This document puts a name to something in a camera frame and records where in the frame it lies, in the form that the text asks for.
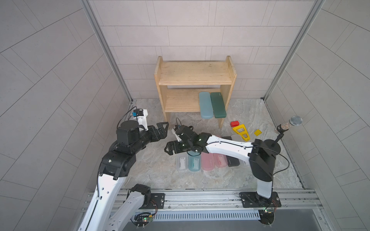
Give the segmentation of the frosted white pencil case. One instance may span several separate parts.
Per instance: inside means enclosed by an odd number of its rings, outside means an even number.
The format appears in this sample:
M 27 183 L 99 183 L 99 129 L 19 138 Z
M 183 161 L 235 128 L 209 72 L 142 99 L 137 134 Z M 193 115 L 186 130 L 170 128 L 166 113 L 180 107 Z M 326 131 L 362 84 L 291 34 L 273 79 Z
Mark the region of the frosted white pencil case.
M 188 169 L 188 154 L 180 153 L 175 156 L 176 169 L 178 171 L 186 171 Z

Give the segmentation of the light teal pencil case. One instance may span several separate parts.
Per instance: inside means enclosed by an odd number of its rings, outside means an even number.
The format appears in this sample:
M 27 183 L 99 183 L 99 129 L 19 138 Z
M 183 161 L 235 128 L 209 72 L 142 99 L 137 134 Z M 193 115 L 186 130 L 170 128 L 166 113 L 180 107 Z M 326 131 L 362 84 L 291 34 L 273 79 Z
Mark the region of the light teal pencil case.
M 201 169 L 201 153 L 188 151 L 188 169 L 192 172 L 200 171 Z
M 203 91 L 199 93 L 199 107 L 203 119 L 211 119 L 214 117 L 212 100 L 209 92 Z

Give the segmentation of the pink pencil case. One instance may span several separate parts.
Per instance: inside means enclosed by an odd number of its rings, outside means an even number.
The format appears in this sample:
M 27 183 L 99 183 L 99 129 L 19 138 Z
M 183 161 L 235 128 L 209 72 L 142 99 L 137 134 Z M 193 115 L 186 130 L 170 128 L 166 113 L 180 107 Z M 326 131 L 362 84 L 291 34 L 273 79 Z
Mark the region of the pink pencil case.
M 202 152 L 201 167 L 204 171 L 212 171 L 215 167 L 214 154 Z
M 218 168 L 227 167 L 227 157 L 222 154 L 214 154 L 214 163 Z

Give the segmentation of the dark green pencil case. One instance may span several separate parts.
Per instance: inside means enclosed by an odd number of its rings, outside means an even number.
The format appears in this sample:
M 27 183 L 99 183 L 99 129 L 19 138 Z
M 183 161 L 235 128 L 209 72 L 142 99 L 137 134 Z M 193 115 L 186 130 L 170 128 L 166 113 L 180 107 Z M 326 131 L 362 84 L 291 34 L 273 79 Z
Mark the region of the dark green pencil case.
M 223 97 L 220 92 L 210 93 L 214 117 L 215 118 L 226 118 L 226 109 Z

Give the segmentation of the black pencil case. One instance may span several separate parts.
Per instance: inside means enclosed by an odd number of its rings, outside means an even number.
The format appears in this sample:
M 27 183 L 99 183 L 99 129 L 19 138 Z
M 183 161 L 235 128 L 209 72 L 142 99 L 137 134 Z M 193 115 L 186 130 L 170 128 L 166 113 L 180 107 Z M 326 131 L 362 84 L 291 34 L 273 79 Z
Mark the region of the black pencil case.
M 237 158 L 226 156 L 226 159 L 229 167 L 237 167 L 240 165 L 240 161 Z

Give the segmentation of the clear white pencil case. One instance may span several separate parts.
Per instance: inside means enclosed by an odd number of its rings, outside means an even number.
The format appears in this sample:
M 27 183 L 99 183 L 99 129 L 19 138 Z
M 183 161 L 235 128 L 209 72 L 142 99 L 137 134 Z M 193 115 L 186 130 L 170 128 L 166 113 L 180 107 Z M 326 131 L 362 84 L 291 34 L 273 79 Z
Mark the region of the clear white pencil case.
M 240 135 L 238 135 L 238 134 L 231 135 L 231 139 L 233 141 L 244 142 L 244 140 L 242 139 L 242 137 Z

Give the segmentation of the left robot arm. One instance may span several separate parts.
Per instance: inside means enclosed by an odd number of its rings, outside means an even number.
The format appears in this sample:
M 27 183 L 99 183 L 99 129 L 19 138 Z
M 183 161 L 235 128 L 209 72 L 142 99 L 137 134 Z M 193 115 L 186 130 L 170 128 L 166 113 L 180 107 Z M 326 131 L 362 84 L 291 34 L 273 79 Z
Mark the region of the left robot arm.
M 142 116 L 118 125 L 117 140 L 101 160 L 96 190 L 79 227 L 80 231 L 122 231 L 138 209 L 150 204 L 150 187 L 137 184 L 129 190 L 118 211 L 111 214 L 118 192 L 136 162 L 136 154 L 149 143 L 167 137 L 167 122 L 157 123 L 156 126 L 145 125 L 145 122 Z

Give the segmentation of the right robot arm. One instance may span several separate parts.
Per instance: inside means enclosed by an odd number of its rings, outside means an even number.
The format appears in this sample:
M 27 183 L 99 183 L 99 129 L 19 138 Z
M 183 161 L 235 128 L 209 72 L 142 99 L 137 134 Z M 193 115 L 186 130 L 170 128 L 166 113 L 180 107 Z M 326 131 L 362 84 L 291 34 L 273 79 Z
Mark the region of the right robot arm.
M 278 126 L 278 136 L 275 140 L 256 139 L 253 142 L 223 139 L 205 132 L 197 134 L 185 125 L 176 126 L 173 131 L 177 140 L 167 143 L 164 151 L 168 155 L 192 151 L 199 155 L 202 153 L 222 154 L 248 162 L 253 176 L 257 179 L 256 195 L 252 199 L 246 193 L 240 193 L 240 197 L 265 209 L 270 205 L 273 205 L 273 208 L 278 207 L 278 201 L 272 197 L 272 193 L 276 157 L 281 152 L 278 142 L 285 132 L 281 126 Z

